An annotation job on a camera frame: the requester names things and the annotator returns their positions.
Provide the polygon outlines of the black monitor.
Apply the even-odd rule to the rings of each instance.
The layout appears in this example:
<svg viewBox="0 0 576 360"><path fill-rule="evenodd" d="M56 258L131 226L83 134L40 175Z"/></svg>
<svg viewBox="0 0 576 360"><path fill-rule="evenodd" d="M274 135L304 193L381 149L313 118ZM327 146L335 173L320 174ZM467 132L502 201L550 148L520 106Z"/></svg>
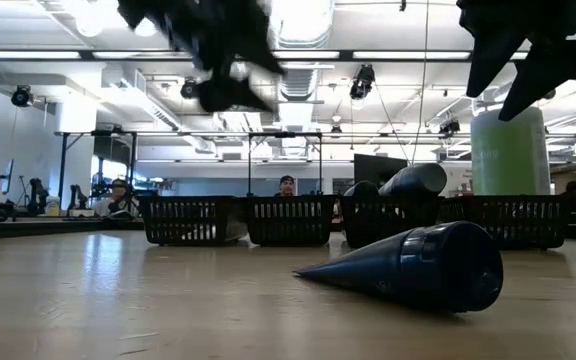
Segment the black monitor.
<svg viewBox="0 0 576 360"><path fill-rule="evenodd" d="M355 154L353 159L354 182L368 181L381 187L397 172L408 166L405 159L375 155Z"/></svg>

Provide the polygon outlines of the green wipes canister white lid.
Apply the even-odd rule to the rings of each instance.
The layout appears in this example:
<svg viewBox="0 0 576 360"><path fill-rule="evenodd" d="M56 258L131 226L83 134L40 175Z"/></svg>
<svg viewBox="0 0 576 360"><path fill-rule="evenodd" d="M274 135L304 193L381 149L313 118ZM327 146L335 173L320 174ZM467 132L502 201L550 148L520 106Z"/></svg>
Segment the green wipes canister white lid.
<svg viewBox="0 0 576 360"><path fill-rule="evenodd" d="M500 106L470 122L473 192L476 195L548 195L550 169L543 113L530 107L499 119Z"/></svg>

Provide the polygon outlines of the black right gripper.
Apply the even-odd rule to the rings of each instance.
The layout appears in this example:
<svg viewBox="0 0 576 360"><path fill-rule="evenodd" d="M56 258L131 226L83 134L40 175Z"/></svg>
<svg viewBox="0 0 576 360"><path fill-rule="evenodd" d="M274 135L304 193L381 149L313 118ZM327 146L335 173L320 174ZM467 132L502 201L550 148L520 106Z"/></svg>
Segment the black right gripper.
<svg viewBox="0 0 576 360"><path fill-rule="evenodd" d="M459 24L474 35L466 94L478 97L522 43L561 44L532 48L517 61L516 77L499 113L511 121L558 86L576 80L576 0L457 0ZM519 34L480 34L511 31Z"/></svg>

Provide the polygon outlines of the person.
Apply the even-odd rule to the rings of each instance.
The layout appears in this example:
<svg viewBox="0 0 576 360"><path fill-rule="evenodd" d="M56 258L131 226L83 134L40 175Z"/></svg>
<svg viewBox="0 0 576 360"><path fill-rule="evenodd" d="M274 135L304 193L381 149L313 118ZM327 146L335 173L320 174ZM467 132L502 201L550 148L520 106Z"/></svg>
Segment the person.
<svg viewBox="0 0 576 360"><path fill-rule="evenodd" d="M110 186L110 195L97 201L93 210L97 217L136 217L137 206L133 204L131 187L125 180L115 179Z"/></svg>
<svg viewBox="0 0 576 360"><path fill-rule="evenodd" d="M288 197L295 195L295 179L290 175L284 175L279 181L279 191L276 196Z"/></svg>
<svg viewBox="0 0 576 360"><path fill-rule="evenodd" d="M576 213L576 181L569 181L560 197L565 209L570 213Z"/></svg>

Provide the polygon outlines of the black metal stand frame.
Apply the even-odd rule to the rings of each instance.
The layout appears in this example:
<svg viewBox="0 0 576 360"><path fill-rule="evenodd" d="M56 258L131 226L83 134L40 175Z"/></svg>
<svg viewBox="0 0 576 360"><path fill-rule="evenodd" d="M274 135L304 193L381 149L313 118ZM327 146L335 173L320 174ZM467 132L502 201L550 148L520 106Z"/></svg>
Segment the black metal stand frame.
<svg viewBox="0 0 576 360"><path fill-rule="evenodd" d="M137 134L114 130L57 131L57 171L50 187L60 198L60 208L67 212L71 199L75 202L72 185L89 198L88 205L101 197L102 186L117 178L134 178Z"/></svg>
<svg viewBox="0 0 576 360"><path fill-rule="evenodd" d="M249 132L248 136L248 159L247 159L247 197L254 196L252 192L252 141L256 137L274 137L277 139L288 139L303 137L308 139L310 137L315 137L319 141L318 151L319 151L319 172L318 172L318 190L317 194L323 194L323 134L321 132L292 132L292 131L275 131L275 132Z"/></svg>

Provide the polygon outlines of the dark blue travel tube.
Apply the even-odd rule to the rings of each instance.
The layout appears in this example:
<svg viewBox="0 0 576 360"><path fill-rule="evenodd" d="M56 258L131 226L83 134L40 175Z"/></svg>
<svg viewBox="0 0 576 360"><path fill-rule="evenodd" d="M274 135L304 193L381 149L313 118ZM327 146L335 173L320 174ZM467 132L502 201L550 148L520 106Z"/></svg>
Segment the dark blue travel tube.
<svg viewBox="0 0 576 360"><path fill-rule="evenodd" d="M504 280L495 241L468 221L407 230L295 274L407 306L452 313L487 309L498 299Z"/></svg>

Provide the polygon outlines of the black plastic slotted basket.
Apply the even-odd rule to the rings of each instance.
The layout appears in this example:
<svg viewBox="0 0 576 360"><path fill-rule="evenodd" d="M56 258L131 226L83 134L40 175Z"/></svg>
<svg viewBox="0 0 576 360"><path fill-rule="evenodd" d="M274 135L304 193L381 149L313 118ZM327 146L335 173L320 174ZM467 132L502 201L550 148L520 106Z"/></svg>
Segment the black plastic slotted basket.
<svg viewBox="0 0 576 360"><path fill-rule="evenodd" d="M559 248L570 212L558 195L471 195L444 199L437 220L478 224L502 250Z"/></svg>
<svg viewBox="0 0 576 360"><path fill-rule="evenodd" d="M258 246L316 247L330 238L335 195L247 197L250 241Z"/></svg>
<svg viewBox="0 0 576 360"><path fill-rule="evenodd" d="M144 196L139 211L148 242L159 246L218 246L248 234L234 196Z"/></svg>
<svg viewBox="0 0 576 360"><path fill-rule="evenodd" d="M342 227L348 245L361 248L417 227L434 225L442 196L342 197Z"/></svg>

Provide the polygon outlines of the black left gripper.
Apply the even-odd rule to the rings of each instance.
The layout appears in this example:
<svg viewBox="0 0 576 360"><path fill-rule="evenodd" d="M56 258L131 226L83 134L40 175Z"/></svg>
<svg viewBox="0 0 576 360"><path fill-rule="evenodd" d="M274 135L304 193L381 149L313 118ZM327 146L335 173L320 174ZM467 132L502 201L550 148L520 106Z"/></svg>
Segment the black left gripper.
<svg viewBox="0 0 576 360"><path fill-rule="evenodd" d="M117 12L131 30L150 21L174 51L190 53L197 66L215 70L239 56L284 75L268 43L268 14L258 0L117 0ZM197 85L200 106L223 112L233 106L270 112L250 88L250 78L209 79Z"/></svg>

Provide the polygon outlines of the black aluminium table frame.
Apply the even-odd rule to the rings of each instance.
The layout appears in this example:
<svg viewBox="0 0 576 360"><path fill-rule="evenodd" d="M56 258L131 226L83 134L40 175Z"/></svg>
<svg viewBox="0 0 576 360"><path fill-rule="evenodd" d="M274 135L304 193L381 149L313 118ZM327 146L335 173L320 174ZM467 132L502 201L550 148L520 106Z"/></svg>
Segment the black aluminium table frame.
<svg viewBox="0 0 576 360"><path fill-rule="evenodd" d="M16 221L0 222L0 238L110 230L141 231L143 229L144 224L140 221L103 220L97 218L74 220L22 218ZM570 225L568 231L567 238L576 240L576 224Z"/></svg>

